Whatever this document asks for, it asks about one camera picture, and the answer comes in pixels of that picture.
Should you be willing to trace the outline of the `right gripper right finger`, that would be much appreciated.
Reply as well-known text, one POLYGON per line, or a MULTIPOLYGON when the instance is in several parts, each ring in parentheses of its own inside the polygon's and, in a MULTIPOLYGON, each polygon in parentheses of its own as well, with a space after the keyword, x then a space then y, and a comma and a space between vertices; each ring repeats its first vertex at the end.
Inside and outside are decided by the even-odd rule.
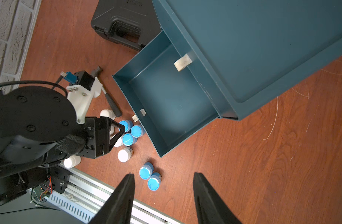
POLYGON ((202 173, 194 173, 193 191, 198 223, 240 224, 202 173))

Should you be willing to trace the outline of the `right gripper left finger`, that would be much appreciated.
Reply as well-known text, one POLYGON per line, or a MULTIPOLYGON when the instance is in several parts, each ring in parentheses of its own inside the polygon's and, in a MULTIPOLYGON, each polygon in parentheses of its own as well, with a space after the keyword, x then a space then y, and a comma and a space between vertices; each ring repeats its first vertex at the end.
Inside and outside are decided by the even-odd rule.
POLYGON ((134 191, 134 175, 127 174, 89 223, 129 224, 133 208, 134 191))

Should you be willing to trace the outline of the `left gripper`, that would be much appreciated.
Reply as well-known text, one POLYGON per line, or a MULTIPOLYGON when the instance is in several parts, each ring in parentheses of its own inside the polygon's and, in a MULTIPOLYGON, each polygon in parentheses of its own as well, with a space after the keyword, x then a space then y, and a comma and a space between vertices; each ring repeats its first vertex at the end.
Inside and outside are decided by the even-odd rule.
POLYGON ((95 159, 108 154, 125 133, 125 126, 109 117, 86 117, 77 134, 85 140, 78 156, 95 159))

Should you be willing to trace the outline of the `blue paint can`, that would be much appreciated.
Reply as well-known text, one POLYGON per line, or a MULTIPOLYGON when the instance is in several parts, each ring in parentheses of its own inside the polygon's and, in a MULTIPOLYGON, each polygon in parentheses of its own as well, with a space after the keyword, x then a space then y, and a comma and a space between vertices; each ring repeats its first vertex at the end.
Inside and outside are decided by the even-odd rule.
POLYGON ((159 189, 162 181, 162 176, 158 172, 154 172, 148 179, 148 188, 152 191, 159 189))
POLYGON ((135 138, 131 133, 125 133, 122 136, 122 142, 126 147, 129 147, 137 142, 137 138, 135 138))
POLYGON ((139 170, 139 176, 143 180, 148 180, 154 173, 154 166, 151 162, 143 164, 139 170))
POLYGON ((132 126, 130 132, 134 138, 140 138, 141 136, 143 136, 146 133, 144 128, 141 125, 132 126))
POLYGON ((125 127, 125 132, 129 132, 131 128, 133 127, 133 122, 131 120, 121 120, 119 122, 120 125, 123 125, 125 127))

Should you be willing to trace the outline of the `teal drawer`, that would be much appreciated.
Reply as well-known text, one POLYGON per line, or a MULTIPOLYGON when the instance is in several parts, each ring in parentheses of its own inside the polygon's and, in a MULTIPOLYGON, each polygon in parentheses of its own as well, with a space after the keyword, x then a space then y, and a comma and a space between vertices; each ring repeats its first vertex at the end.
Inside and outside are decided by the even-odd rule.
POLYGON ((161 157, 218 118, 192 73, 177 71, 177 59, 161 32, 113 76, 161 157))

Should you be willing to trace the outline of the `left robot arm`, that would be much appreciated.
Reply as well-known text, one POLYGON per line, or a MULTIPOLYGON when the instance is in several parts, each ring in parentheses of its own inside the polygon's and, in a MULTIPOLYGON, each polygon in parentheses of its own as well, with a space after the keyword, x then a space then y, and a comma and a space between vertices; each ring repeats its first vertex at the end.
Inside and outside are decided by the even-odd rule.
POLYGON ((79 117, 67 93, 47 81, 0 83, 0 206, 36 186, 63 193, 68 175, 54 166, 108 154, 125 133, 111 118, 79 117))

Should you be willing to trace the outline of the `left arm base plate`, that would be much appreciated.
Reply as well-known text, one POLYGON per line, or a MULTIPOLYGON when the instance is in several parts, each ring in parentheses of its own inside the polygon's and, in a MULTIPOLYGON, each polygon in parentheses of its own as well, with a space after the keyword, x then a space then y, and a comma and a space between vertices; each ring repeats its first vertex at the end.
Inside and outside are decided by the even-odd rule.
POLYGON ((55 166, 48 168, 53 191, 63 194, 68 186, 71 172, 63 167, 55 166))

